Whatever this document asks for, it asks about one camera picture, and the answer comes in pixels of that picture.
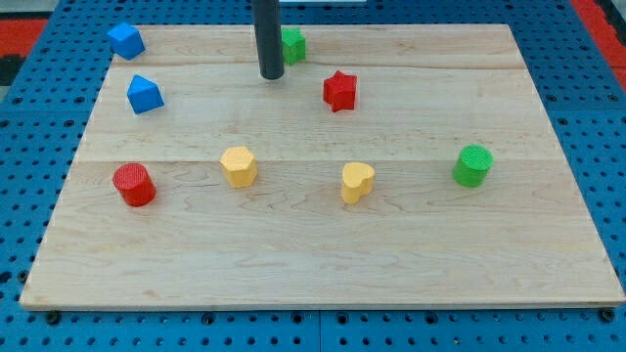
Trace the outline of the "black cylindrical robot arm rod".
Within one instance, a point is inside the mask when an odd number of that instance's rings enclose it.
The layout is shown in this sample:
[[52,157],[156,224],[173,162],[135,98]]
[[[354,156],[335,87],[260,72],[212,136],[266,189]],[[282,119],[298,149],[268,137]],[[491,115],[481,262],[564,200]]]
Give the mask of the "black cylindrical robot arm rod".
[[251,10],[260,75],[279,79],[284,75],[279,1],[252,0]]

